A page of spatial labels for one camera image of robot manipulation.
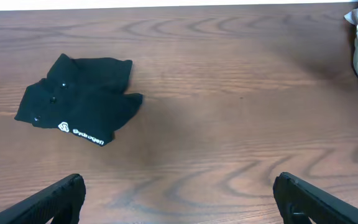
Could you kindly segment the black t-shirt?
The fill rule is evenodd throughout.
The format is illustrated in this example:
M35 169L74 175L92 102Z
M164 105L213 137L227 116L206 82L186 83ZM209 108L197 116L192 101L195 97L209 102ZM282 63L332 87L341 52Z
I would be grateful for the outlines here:
M61 54L45 78L25 89L14 118L105 146L143 102L142 94L126 93L132 64L110 57Z

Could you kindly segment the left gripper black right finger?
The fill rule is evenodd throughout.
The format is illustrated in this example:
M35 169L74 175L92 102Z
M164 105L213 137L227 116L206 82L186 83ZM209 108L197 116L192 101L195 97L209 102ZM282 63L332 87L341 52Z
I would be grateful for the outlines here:
M284 224L358 224L358 208L289 172L275 178L273 196Z

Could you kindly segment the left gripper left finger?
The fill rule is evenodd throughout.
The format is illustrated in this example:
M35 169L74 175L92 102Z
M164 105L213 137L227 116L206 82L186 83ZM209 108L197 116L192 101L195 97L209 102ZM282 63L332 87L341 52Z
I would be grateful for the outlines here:
M71 174L0 212L0 224L77 224L86 187L80 174Z

